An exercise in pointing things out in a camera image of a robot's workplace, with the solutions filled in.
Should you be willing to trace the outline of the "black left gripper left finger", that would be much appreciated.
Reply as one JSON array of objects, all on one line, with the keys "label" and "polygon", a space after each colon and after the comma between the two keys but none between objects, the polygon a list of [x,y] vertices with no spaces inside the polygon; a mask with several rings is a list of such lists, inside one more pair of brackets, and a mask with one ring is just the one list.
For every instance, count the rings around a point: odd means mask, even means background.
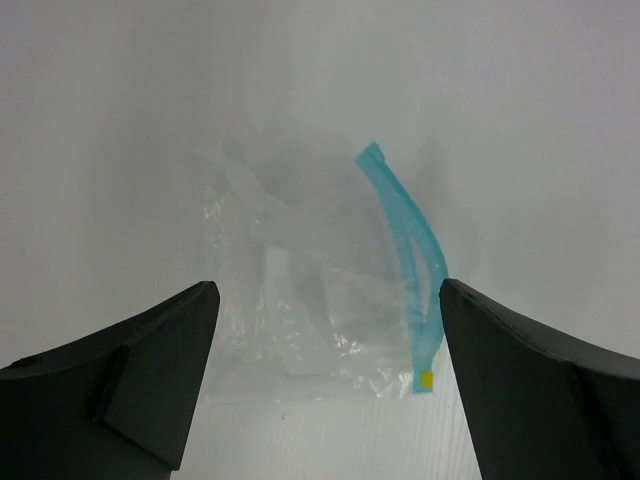
[{"label": "black left gripper left finger", "polygon": [[199,282],[1,370],[4,479],[168,479],[179,470],[220,305]]}]

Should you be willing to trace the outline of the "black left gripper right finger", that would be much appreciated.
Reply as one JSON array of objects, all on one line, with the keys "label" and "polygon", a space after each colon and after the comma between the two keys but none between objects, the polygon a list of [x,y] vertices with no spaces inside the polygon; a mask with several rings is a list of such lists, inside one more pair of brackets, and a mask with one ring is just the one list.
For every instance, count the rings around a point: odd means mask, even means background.
[{"label": "black left gripper right finger", "polygon": [[639,361],[443,282],[445,336],[485,479],[636,479]]}]

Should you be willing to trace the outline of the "yellow zipper slider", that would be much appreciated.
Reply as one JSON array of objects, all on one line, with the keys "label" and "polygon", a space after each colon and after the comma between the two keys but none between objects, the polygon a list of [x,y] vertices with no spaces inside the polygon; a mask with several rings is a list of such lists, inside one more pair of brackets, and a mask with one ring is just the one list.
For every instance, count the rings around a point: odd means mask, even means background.
[{"label": "yellow zipper slider", "polygon": [[420,388],[423,390],[432,390],[434,385],[434,372],[426,370],[420,376]]}]

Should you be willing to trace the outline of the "clear zip top bag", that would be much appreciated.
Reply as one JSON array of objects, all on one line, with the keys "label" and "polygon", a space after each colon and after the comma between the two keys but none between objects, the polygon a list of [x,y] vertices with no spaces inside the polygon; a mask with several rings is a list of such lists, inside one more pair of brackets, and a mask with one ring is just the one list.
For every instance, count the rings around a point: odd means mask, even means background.
[{"label": "clear zip top bag", "polygon": [[[441,246],[377,143],[287,204],[246,164],[201,154],[203,269],[220,314],[218,403],[429,394],[444,340]],[[432,390],[420,388],[434,372]]]}]

